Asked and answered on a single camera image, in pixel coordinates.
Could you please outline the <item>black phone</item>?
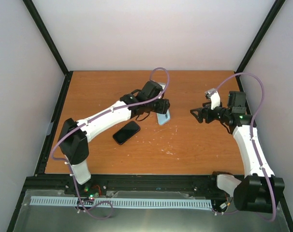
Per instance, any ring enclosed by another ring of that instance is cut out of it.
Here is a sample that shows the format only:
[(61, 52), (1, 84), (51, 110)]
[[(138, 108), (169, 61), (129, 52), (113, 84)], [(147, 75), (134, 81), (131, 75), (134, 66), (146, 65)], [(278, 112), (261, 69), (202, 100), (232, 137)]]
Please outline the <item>black phone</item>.
[(140, 131), (140, 126), (135, 121), (130, 121), (115, 134), (113, 134), (113, 139), (118, 145), (123, 145), (130, 138), (132, 138), (137, 132)]

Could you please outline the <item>light blue phone case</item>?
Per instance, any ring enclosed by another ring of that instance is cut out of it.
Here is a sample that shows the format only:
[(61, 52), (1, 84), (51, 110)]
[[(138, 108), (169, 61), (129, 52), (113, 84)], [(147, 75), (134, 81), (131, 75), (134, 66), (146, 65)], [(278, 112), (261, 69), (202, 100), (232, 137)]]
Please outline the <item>light blue phone case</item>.
[(157, 114), (157, 120), (160, 126), (167, 123), (170, 119), (171, 119), (171, 115), (169, 110), (167, 110), (165, 114)]

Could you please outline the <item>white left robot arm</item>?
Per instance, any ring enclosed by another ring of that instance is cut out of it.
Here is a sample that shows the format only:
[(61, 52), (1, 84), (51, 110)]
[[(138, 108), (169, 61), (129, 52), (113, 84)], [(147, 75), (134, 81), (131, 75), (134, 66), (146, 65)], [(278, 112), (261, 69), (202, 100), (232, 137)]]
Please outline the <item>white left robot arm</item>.
[(75, 177), (75, 188), (81, 194), (92, 190), (88, 169), (88, 144), (100, 133), (124, 121), (144, 113), (166, 114), (170, 103), (163, 97), (167, 85), (148, 81), (142, 89), (124, 95), (107, 109), (90, 117), (75, 121), (67, 119), (61, 129), (57, 147), (65, 156), (71, 175)]

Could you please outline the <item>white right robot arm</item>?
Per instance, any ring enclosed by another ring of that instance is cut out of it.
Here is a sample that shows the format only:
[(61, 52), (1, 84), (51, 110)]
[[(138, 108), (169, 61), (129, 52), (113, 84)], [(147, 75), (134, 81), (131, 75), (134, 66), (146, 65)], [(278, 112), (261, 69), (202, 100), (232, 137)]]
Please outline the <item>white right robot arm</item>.
[(230, 91), (227, 107), (222, 106), (215, 89), (205, 92), (208, 100), (190, 113), (199, 123), (217, 120), (237, 143), (244, 166), (244, 179), (227, 172), (214, 172), (216, 186), (232, 197), (239, 211), (276, 214), (285, 184), (268, 165), (258, 139), (253, 116), (246, 113), (246, 94)]

